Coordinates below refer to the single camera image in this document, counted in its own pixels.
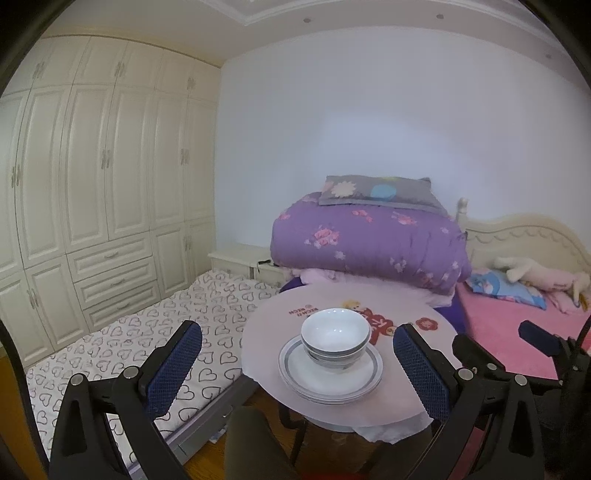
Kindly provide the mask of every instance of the round table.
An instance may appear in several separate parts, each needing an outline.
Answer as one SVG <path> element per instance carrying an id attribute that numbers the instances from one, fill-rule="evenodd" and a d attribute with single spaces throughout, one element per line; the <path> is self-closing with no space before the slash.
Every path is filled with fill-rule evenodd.
<path id="1" fill-rule="evenodd" d="M 353 430 L 370 441 L 395 443 L 422 431 L 431 419 L 394 354 L 390 336 L 380 335 L 375 345 L 384 362 L 382 380 L 358 401 L 338 406 L 317 404 L 300 397 L 282 380 L 278 367 L 282 347 L 300 334 L 308 316 L 334 307 L 381 315 L 396 326 L 412 323 L 429 346 L 440 350 L 455 368 L 461 366 L 452 353 L 456 331 L 431 307 L 368 285 L 326 283 L 283 292 L 250 315 L 242 337 L 243 373 L 285 406 L 337 432 Z"/>

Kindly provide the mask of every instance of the white plate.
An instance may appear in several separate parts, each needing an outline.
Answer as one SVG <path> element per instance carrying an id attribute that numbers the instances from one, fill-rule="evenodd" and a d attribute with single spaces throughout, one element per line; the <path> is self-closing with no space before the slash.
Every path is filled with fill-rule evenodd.
<path id="1" fill-rule="evenodd" d="M 287 342 L 279 354 L 279 371 L 285 383 L 316 403 L 338 405 L 360 399 L 377 387 L 383 369 L 379 352 L 370 344 L 346 370 L 323 368 L 315 363 L 299 335 Z"/>

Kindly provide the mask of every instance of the nightstand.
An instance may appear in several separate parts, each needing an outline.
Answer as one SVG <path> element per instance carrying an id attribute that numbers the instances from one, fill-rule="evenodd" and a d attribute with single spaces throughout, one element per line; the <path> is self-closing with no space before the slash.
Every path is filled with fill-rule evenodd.
<path id="1" fill-rule="evenodd" d="M 212 268 L 259 280 L 275 288 L 285 283 L 283 270 L 272 263 L 271 252 L 265 247 L 232 244 L 210 253 L 209 258 Z"/>

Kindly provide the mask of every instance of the cream headboard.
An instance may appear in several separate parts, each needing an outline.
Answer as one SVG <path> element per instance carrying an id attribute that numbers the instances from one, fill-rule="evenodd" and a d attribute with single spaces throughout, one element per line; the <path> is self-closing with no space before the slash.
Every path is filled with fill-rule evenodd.
<path id="1" fill-rule="evenodd" d="M 472 266 L 490 267 L 495 257 L 530 257 L 549 268 L 591 273 L 591 255 L 563 223 L 534 213 L 480 222 L 467 216 L 468 200 L 457 204 L 456 220 L 467 232 Z"/>

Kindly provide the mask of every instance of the wooden floor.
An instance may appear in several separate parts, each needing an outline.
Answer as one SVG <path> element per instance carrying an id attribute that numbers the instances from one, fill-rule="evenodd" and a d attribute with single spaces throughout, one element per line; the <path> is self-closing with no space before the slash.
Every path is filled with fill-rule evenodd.
<path id="1" fill-rule="evenodd" d="M 286 452 L 291 451 L 295 432 L 282 427 L 277 402 L 259 389 L 247 402 L 262 410 Z M 17 383 L 7 357 L 0 358 L 0 435 L 30 480 L 44 480 L 22 412 Z M 223 480 L 225 436 L 215 445 L 207 443 L 186 464 L 194 480 Z M 354 472 L 363 465 L 375 444 L 356 434 L 332 433 L 310 425 L 297 462 L 300 472 Z"/>

